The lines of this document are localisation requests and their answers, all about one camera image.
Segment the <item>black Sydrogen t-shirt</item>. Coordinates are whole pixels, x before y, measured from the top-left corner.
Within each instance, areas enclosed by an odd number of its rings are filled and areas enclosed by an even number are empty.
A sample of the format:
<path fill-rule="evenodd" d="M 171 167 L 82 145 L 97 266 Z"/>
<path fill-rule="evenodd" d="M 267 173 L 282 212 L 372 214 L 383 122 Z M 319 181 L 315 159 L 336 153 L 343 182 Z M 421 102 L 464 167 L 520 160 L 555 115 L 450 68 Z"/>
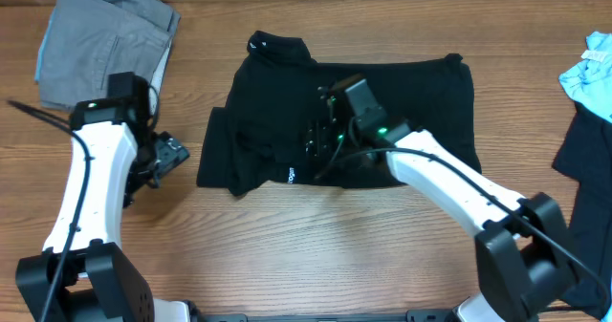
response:
<path fill-rule="evenodd" d="M 388 172 L 357 159 L 322 170 L 343 156 L 340 128 L 311 155 L 309 135 L 329 119 L 321 87 L 362 74 L 381 106 L 422 126 L 455 157 L 481 169 L 473 131 L 474 88 L 459 54 L 413 63 L 318 63 L 300 38 L 255 32 L 225 106 L 212 109 L 196 183 L 241 196 L 267 181 L 382 188 L 398 185 Z"/>

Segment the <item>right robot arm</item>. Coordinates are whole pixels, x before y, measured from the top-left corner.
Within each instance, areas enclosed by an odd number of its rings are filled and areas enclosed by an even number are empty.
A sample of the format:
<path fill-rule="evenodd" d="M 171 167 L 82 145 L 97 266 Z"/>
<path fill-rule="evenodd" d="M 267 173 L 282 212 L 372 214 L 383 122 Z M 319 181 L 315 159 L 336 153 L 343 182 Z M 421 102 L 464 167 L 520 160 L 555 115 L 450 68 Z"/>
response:
<path fill-rule="evenodd" d="M 573 242 L 558 204 L 498 185 L 451 155 L 423 128 L 387 113 L 362 75 L 318 90 L 326 110 L 307 131 L 317 177 L 353 164 L 385 169 L 428 197 L 474 241 L 479 293 L 456 321 L 536 321 L 579 281 Z"/>

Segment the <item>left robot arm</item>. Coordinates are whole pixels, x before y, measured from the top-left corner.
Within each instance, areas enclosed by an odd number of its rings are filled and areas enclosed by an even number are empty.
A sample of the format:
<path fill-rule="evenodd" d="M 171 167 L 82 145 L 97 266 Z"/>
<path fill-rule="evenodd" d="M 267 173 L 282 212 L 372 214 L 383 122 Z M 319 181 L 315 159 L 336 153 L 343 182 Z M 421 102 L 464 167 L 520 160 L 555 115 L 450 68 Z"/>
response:
<path fill-rule="evenodd" d="M 18 262 L 15 282 L 36 321 L 195 321 L 187 301 L 154 297 L 122 251 L 122 211 L 144 186 L 189 156 L 156 133 L 158 92 L 132 72 L 108 77 L 105 98 L 79 102 L 69 119 L 20 102 L 72 141 L 72 162 L 55 225 L 40 254 Z"/>

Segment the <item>folded grey trousers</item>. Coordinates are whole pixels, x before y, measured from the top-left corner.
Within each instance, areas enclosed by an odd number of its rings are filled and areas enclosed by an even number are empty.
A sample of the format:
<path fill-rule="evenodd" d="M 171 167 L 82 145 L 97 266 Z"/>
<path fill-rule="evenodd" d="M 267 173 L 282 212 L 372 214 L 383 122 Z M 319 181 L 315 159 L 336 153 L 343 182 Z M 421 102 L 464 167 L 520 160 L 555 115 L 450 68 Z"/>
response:
<path fill-rule="evenodd" d="M 56 0 L 40 80 L 41 105 L 71 110 L 108 95 L 132 72 L 160 92 L 181 15 L 160 0 Z"/>

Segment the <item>folded light blue garment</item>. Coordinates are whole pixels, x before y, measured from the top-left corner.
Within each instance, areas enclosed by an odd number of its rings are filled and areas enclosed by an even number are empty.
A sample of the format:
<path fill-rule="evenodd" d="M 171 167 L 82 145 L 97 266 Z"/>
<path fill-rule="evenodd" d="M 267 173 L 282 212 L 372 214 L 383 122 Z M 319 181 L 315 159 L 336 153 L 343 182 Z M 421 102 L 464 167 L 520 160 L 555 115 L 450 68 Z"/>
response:
<path fill-rule="evenodd" d="M 36 67 L 35 67 L 35 73 L 34 73 L 34 82 L 38 83 L 40 80 L 40 76 L 41 76 L 41 70 L 42 70 L 42 62 L 43 62 L 43 56 L 44 56 L 44 52 L 45 52 L 45 48 L 47 45 L 47 40 L 49 37 L 49 32 L 50 32 L 51 26 L 48 25 L 43 39 L 41 41 L 41 44 L 39 46 L 38 49 L 38 53 L 37 53 L 37 59 L 36 59 Z"/>

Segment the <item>black garment at right edge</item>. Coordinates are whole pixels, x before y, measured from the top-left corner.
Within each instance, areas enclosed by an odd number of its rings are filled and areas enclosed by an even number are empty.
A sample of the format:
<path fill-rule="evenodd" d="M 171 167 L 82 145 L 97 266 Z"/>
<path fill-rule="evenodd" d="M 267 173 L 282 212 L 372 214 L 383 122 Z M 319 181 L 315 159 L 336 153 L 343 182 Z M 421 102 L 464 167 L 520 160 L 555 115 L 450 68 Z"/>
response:
<path fill-rule="evenodd" d="M 553 168 L 579 183 L 569 230 L 576 256 L 611 286 L 611 123 L 576 103 Z"/>

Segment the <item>light blue shirt right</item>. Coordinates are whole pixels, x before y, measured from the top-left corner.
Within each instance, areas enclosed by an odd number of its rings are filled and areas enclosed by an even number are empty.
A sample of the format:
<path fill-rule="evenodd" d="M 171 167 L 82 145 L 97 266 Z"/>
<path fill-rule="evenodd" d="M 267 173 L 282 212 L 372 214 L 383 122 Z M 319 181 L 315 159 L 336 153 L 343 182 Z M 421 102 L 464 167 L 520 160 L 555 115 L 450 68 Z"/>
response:
<path fill-rule="evenodd" d="M 581 61 L 558 80 L 569 98 L 611 122 L 611 34 L 593 32 L 585 41 Z"/>

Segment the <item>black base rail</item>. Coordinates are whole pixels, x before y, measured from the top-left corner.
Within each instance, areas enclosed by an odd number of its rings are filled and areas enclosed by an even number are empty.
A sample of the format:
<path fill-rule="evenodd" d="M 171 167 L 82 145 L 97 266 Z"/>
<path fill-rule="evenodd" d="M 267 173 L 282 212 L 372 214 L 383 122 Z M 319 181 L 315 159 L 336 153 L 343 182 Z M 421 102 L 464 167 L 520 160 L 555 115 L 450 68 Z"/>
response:
<path fill-rule="evenodd" d="M 202 314 L 193 318 L 198 322 L 458 322 L 453 310 L 410 310 L 404 313 L 359 313 L 248 316 L 236 314 Z"/>

